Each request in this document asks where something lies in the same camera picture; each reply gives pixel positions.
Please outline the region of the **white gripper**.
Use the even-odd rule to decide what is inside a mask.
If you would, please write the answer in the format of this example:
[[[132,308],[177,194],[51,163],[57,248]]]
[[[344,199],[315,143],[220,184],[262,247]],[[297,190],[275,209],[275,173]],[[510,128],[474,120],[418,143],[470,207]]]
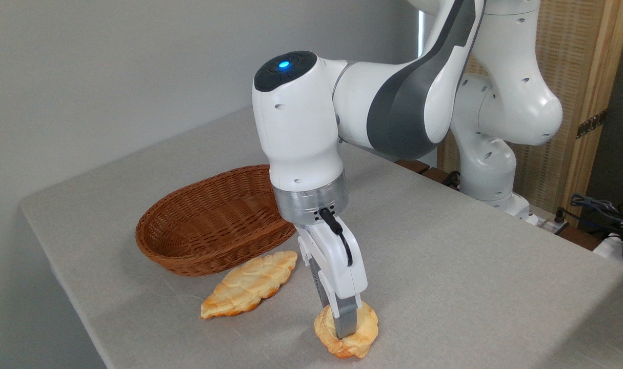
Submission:
[[[344,339],[356,332],[357,309],[362,306],[360,293],[365,291],[368,281],[353,233],[341,218],[335,219],[343,230],[341,234],[335,234],[325,222],[295,228],[321,305],[330,305],[335,334]]]

